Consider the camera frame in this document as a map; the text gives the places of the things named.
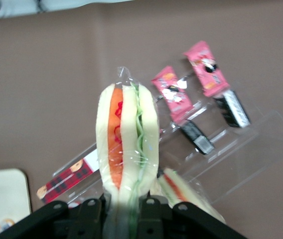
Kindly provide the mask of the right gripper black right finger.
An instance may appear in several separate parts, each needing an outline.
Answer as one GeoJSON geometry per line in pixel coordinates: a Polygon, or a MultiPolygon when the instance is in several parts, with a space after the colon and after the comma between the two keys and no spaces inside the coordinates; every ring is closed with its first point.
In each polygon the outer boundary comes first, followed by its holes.
{"type": "Polygon", "coordinates": [[[190,202],[173,206],[163,196],[140,201],[139,239],[244,239],[245,236],[190,202]]]}

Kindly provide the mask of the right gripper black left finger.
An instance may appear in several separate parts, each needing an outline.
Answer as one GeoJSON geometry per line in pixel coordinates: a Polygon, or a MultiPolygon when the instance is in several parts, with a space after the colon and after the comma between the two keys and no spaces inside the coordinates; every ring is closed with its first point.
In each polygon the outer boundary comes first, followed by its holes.
{"type": "Polygon", "coordinates": [[[105,204],[104,196],[74,208],[53,201],[0,233],[0,239],[100,239],[105,204]]]}

